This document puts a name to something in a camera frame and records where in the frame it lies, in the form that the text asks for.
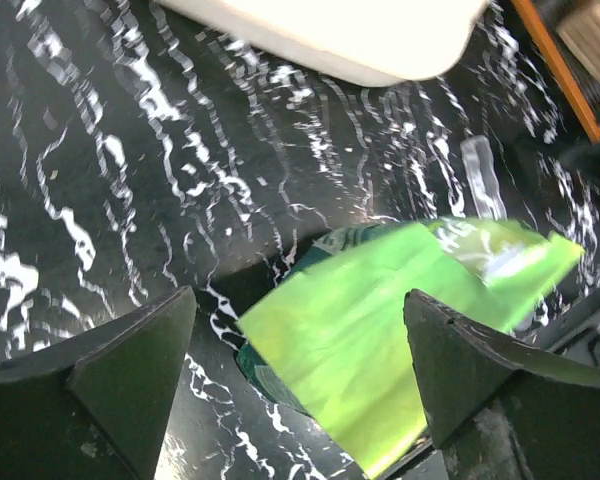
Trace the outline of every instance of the black marble surface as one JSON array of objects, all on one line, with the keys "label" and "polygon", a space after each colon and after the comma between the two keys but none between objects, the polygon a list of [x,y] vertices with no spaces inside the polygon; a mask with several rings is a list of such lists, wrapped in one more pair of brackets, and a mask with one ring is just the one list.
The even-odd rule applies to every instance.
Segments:
[{"label": "black marble surface", "polygon": [[589,189],[509,147],[580,135],[519,32],[492,4],[448,74],[370,90],[142,0],[0,1],[0,360],[190,284],[156,478],[361,478],[244,381],[233,322],[331,228],[474,214],[459,145],[478,134],[509,217],[587,249],[535,324],[600,285]]}]

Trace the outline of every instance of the black table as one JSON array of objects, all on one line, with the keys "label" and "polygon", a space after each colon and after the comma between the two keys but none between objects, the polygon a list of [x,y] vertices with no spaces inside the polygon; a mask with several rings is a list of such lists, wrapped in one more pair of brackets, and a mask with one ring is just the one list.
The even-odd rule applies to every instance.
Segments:
[{"label": "black table", "polygon": [[361,478],[245,382],[233,323],[331,228],[474,214],[459,144],[478,134],[509,216],[587,249],[537,323],[600,284],[589,190],[508,147],[581,134],[517,29],[493,5],[448,74],[370,90],[141,0],[1,1],[0,360],[190,284],[157,478]]}]

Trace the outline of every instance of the orange wooden edge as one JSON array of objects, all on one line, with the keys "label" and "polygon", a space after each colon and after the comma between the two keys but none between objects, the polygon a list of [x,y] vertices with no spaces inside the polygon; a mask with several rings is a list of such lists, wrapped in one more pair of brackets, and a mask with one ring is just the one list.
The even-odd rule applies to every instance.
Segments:
[{"label": "orange wooden edge", "polygon": [[562,88],[571,108],[573,108],[578,120],[580,120],[580,123],[587,132],[589,139],[592,142],[600,142],[600,125],[598,125],[596,116],[584,98],[580,87],[578,87],[578,83],[573,78],[571,70],[558,51],[558,47],[547,31],[547,27],[545,27],[532,1],[512,0],[512,2],[518,11],[518,15],[522,18],[525,27],[527,27],[527,30],[531,34],[531,38],[533,38],[533,41],[549,64],[551,72],[556,77],[558,85]]}]

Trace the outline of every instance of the brown object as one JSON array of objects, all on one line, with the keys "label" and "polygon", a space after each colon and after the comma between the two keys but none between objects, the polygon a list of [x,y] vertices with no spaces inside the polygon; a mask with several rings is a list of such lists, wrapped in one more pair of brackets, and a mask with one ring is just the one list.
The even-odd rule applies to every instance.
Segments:
[{"label": "brown object", "polygon": [[600,142],[600,125],[580,86],[558,50],[532,0],[512,0],[533,41],[547,61],[551,72],[571,104],[589,139]]},{"label": "brown object", "polygon": [[569,15],[558,34],[587,71],[600,82],[600,0]]}]

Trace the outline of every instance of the bright green fabric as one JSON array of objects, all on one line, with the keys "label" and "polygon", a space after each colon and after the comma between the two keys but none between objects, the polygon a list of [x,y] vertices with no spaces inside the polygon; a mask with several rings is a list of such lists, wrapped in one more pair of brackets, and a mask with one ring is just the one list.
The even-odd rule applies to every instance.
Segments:
[{"label": "bright green fabric", "polygon": [[[502,225],[476,222],[495,232],[493,238],[508,236]],[[454,252],[442,250],[441,243],[449,245],[439,240],[436,225],[412,224],[296,273],[238,325],[310,415],[373,479],[426,427],[403,322],[405,294],[423,290],[478,322],[509,331],[582,253],[558,235],[547,241],[516,231],[516,225],[506,227],[533,240],[514,258],[525,268],[512,269],[509,262],[496,269],[497,278],[493,268],[485,276],[475,256],[463,266]],[[471,238],[483,237],[480,230]]]}]

